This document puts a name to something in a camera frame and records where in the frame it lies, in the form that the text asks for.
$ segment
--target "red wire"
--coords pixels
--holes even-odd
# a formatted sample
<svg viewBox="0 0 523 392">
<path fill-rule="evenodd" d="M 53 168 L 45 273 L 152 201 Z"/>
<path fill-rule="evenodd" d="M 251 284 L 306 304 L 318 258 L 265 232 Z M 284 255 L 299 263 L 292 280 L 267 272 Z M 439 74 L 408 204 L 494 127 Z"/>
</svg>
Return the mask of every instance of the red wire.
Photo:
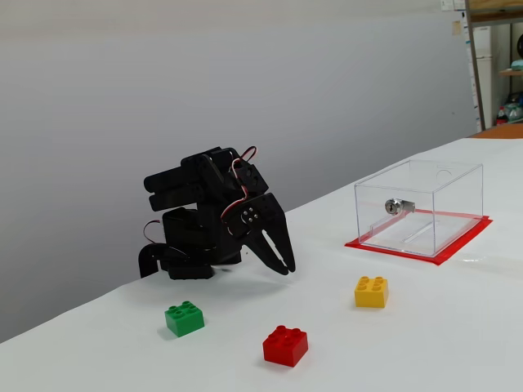
<svg viewBox="0 0 523 392">
<path fill-rule="evenodd" d="M 233 174 L 235 175 L 235 179 L 238 181 L 238 184 L 239 184 L 239 178 L 238 178 L 238 173 L 236 172 L 236 169 L 235 169 L 235 164 L 239 161 L 241 161 L 242 159 L 244 159 L 245 155 L 247 155 L 250 151 L 253 151 L 254 152 L 251 154 L 250 157 L 248 157 L 248 159 L 246 159 L 246 161 L 250 161 L 251 159 L 253 159 L 257 152 L 258 152 L 258 148 L 255 146 L 255 145 L 252 145 L 250 146 L 248 149 L 245 150 L 245 152 L 243 154 L 241 154 L 241 156 L 237 159 L 234 159 L 232 161 L 232 164 L 230 165 L 230 169 L 232 170 Z M 231 208 L 234 208 L 235 206 L 237 206 L 238 204 L 244 202 L 245 200 L 247 200 L 248 198 L 248 190 L 247 190 L 247 187 L 245 185 L 240 185 L 243 192 L 244 192 L 244 196 L 239 199 L 239 200 L 236 200 L 235 202 L 232 202 L 231 204 L 229 204 L 229 206 L 227 206 L 227 208 L 225 210 L 223 210 L 223 212 L 221 213 L 220 215 L 220 219 L 223 221 L 223 217 L 226 215 L 226 213 L 228 211 L 230 211 Z"/>
<path fill-rule="evenodd" d="M 239 178 L 238 178 L 238 173 L 236 172 L 236 169 L 235 169 L 235 164 L 239 161 L 241 161 L 242 158 L 237 158 L 235 159 L 234 161 L 232 161 L 232 164 L 230 165 L 230 168 L 233 172 L 233 174 L 235 175 L 235 179 L 239 182 Z M 227 208 L 225 210 L 223 210 L 223 212 L 221 213 L 220 215 L 220 219 L 223 221 L 223 217 L 225 216 L 225 214 L 233 207 L 237 206 L 238 204 L 244 202 L 245 200 L 247 200 L 247 197 L 248 197 L 248 190 L 247 190 L 247 187 L 245 185 L 241 185 L 241 188 L 244 192 L 244 196 L 239 199 L 239 200 L 236 200 L 235 202 L 232 202 L 231 204 L 229 204 L 229 206 L 227 206 Z"/>
<path fill-rule="evenodd" d="M 252 151 L 252 150 L 254 150 L 253 154 L 252 154 L 250 157 L 248 157 L 248 159 L 246 159 L 246 161 L 248 162 L 248 161 L 250 161 L 251 159 L 253 159 L 254 156 L 255 156 L 255 155 L 257 154 L 257 152 L 258 152 L 258 148 L 257 148 L 255 145 L 252 145 L 252 146 L 250 146 L 248 149 L 246 149 L 245 152 L 242 154 L 241 158 L 243 159 L 244 156 L 247 155 L 247 153 L 248 153 L 249 151 Z"/>
<path fill-rule="evenodd" d="M 147 226 L 150 225 L 151 223 L 162 223 L 162 222 L 160 222 L 158 219 L 150 220 L 149 222 L 147 222 L 145 224 L 144 229 L 143 229 L 144 237 L 146 237 L 151 243 L 156 243 L 155 241 L 153 241 L 152 239 L 147 237 L 147 234 L 145 234 L 145 229 L 147 229 Z"/>
</svg>

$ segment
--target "shelf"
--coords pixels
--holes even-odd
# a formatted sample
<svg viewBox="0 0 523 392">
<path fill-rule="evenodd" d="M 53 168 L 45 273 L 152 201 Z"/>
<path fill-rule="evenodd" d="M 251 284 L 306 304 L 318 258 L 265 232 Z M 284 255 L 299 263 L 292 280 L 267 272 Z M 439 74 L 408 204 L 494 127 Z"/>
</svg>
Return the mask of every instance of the shelf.
<svg viewBox="0 0 523 392">
<path fill-rule="evenodd" d="M 501 8 L 523 6 L 521 0 L 469 0 L 468 6 L 471 11 L 498 10 Z"/>
<path fill-rule="evenodd" d="M 469 10 L 475 26 L 523 20 L 523 0 L 469 0 Z"/>
<path fill-rule="evenodd" d="M 523 76 L 523 71 L 514 71 L 512 69 L 505 69 L 504 71 L 499 71 L 500 76 Z"/>
</svg>

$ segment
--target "lego brick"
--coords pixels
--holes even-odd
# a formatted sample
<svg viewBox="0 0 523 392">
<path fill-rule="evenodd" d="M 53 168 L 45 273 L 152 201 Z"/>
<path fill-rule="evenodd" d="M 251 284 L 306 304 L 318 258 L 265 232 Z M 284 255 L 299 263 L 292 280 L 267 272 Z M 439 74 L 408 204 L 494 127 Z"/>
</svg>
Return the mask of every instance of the lego brick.
<svg viewBox="0 0 523 392">
<path fill-rule="evenodd" d="M 280 325 L 263 342 L 263 358 L 267 362 L 295 367 L 309 350 L 306 332 Z"/>
<path fill-rule="evenodd" d="M 389 297 L 387 280 L 378 276 L 374 279 L 364 276 L 354 290 L 356 306 L 364 308 L 384 308 Z"/>
<path fill-rule="evenodd" d="M 165 312 L 165 321 L 176 336 L 184 336 L 203 328 L 203 313 L 189 301 L 184 301 L 180 306 L 171 306 Z"/>
</svg>

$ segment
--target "cable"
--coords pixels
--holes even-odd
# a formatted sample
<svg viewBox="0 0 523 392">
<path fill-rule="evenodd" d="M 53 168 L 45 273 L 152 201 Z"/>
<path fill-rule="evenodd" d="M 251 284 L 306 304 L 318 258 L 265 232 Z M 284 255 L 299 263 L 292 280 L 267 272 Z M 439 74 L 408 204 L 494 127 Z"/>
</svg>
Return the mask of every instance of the cable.
<svg viewBox="0 0 523 392">
<path fill-rule="evenodd" d="M 150 225 L 151 223 L 162 223 L 160 220 L 158 219 L 154 219 L 154 220 L 150 220 L 149 222 L 147 222 L 144 226 L 144 229 L 143 229 L 143 233 L 144 233 L 144 237 L 146 237 L 151 243 L 154 243 L 156 245 L 163 245 L 161 243 L 156 243 L 155 241 L 153 241 L 152 239 L 150 239 L 149 237 L 147 237 L 147 234 L 145 234 L 145 229 L 147 229 L 147 226 Z M 169 247 L 171 249 L 174 249 L 175 251 L 178 251 L 180 252 L 182 255 L 186 256 L 187 258 L 189 258 L 189 255 L 183 251 L 181 251 L 180 249 L 176 249 L 175 247 Z"/>
<path fill-rule="evenodd" d="M 230 165 L 230 168 L 233 172 L 233 174 L 235 175 L 235 179 L 238 181 L 238 184 L 239 184 L 239 178 L 238 178 L 238 173 L 236 172 L 236 169 L 235 169 L 235 164 L 237 162 L 239 162 L 242 158 L 237 158 L 235 159 L 234 161 L 232 161 L 232 164 Z M 247 187 L 245 185 L 240 185 L 243 192 L 244 192 L 244 196 L 238 200 L 236 200 L 235 202 L 232 202 L 231 204 L 229 204 L 229 206 L 227 206 L 227 208 L 225 210 L 223 210 L 223 212 L 221 213 L 220 215 L 220 219 L 223 221 L 223 217 L 225 216 L 225 214 L 233 207 L 237 206 L 238 204 L 244 202 L 245 200 L 247 200 L 247 197 L 248 197 L 248 190 L 247 190 Z"/>
<path fill-rule="evenodd" d="M 233 172 L 233 174 L 235 175 L 235 179 L 236 181 L 238 182 L 238 185 L 241 187 L 241 189 L 243 190 L 244 192 L 244 196 L 238 200 L 236 200 L 235 202 L 232 202 L 231 204 L 229 204 L 229 206 L 227 206 L 227 208 L 225 210 L 223 210 L 223 212 L 221 213 L 220 215 L 220 219 L 223 221 L 223 217 L 226 215 L 226 213 L 231 209 L 231 208 L 234 208 L 236 207 L 238 204 L 240 203 L 243 203 L 245 200 L 247 200 L 248 198 L 248 190 L 247 190 L 247 187 L 243 184 L 240 184 L 239 182 L 239 178 L 238 178 L 238 173 L 236 172 L 236 169 L 235 169 L 235 164 L 238 163 L 239 161 L 241 161 L 242 159 L 244 159 L 244 156 L 247 155 L 250 151 L 254 150 L 254 152 L 251 154 L 250 157 L 248 157 L 248 159 L 246 160 L 246 162 L 250 161 L 251 159 L 254 158 L 254 156 L 257 154 L 258 152 L 258 148 L 255 146 L 255 145 L 252 145 L 251 147 L 249 147 L 248 149 L 245 150 L 245 152 L 243 154 L 241 154 L 241 156 L 237 159 L 234 159 L 232 161 L 232 164 L 230 165 L 230 169 L 231 171 Z"/>
<path fill-rule="evenodd" d="M 242 154 L 241 158 L 243 159 L 245 155 L 247 155 L 247 153 L 251 150 L 254 150 L 253 154 L 248 157 L 248 159 L 246 159 L 246 161 L 250 161 L 251 159 L 254 158 L 254 156 L 257 154 L 258 152 L 258 148 L 255 146 L 255 145 L 251 145 L 248 149 L 245 150 L 245 152 Z"/>
<path fill-rule="evenodd" d="M 153 241 L 152 239 L 150 239 L 149 237 L 147 237 L 147 234 L 145 233 L 145 229 L 147 229 L 147 226 L 150 225 L 151 223 L 162 223 L 160 222 L 158 219 L 154 219 L 154 220 L 150 220 L 149 222 L 147 222 L 144 226 L 144 229 L 142 230 L 143 231 L 143 234 L 144 234 L 144 237 L 147 238 L 150 243 L 156 243 L 155 241 Z"/>
</svg>

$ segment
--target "green lego brick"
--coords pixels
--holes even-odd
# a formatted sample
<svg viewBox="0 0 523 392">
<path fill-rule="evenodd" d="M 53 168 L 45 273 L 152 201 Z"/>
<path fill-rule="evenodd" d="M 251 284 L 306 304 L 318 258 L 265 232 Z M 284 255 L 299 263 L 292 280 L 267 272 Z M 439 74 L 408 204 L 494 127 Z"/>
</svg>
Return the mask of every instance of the green lego brick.
<svg viewBox="0 0 523 392">
<path fill-rule="evenodd" d="M 180 306 L 171 306 L 165 312 L 165 321 L 176 336 L 184 336 L 203 328 L 203 313 L 189 301 L 184 301 Z"/>
</svg>

